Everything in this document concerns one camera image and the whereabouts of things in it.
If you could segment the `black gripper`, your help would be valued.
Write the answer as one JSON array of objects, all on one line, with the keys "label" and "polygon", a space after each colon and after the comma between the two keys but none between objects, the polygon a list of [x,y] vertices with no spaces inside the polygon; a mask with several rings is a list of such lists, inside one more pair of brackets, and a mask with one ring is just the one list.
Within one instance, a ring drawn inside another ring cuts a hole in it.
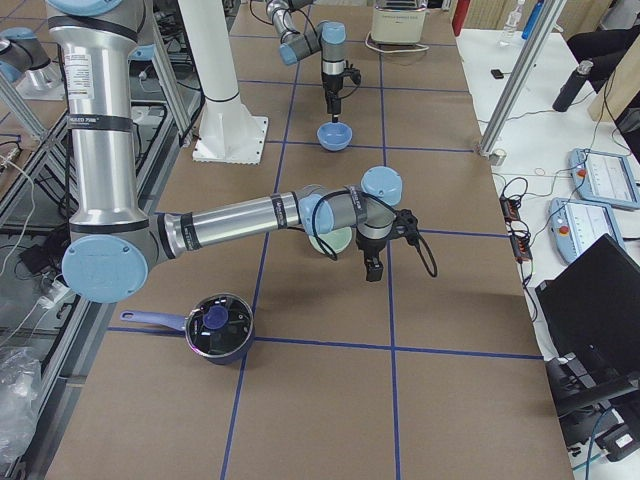
[{"label": "black gripper", "polygon": [[365,236],[359,230],[356,231],[356,245],[363,252],[367,282],[381,280],[383,265],[379,261],[379,255],[386,248],[388,241],[388,235],[373,239]]},{"label": "black gripper", "polygon": [[322,86],[326,99],[327,114],[332,115],[332,122],[337,123],[342,109],[340,92],[344,88],[344,72],[338,74],[321,73]]}]

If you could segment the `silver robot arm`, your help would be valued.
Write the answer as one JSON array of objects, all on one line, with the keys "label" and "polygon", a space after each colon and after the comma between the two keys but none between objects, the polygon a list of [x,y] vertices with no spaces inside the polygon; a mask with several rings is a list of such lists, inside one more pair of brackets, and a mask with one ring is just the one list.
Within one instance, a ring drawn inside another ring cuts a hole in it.
[{"label": "silver robot arm", "polygon": [[[267,1],[266,13],[281,37],[282,61],[293,65],[320,52],[323,88],[337,93],[337,78],[347,73],[344,25],[323,21],[303,34],[288,17],[311,3]],[[152,1],[46,5],[49,32],[64,53],[77,175],[78,209],[61,264],[76,294],[118,303],[140,290],[154,267],[187,251],[297,225],[309,236],[356,228],[363,249],[384,249],[403,189],[400,174],[384,166],[364,173],[360,186],[309,185],[211,211],[149,216],[138,204],[129,65],[160,37]],[[222,4],[179,7],[205,102],[195,160],[258,164],[268,118],[252,116],[241,101]]]},{"label": "silver robot arm", "polygon": [[321,80],[327,113],[337,123],[341,114],[340,92],[347,75],[346,28],[343,23],[322,21],[304,33],[294,24],[292,14],[311,1],[267,1],[265,13],[280,36],[279,54],[285,65],[293,65],[316,53],[321,54]]}]

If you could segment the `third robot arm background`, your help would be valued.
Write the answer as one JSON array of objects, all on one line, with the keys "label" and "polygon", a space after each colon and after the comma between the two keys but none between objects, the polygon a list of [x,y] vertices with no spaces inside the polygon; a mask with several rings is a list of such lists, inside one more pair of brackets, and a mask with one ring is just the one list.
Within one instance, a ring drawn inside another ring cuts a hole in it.
[{"label": "third robot arm background", "polygon": [[24,99],[63,99],[60,69],[28,28],[1,32],[1,74]]}]

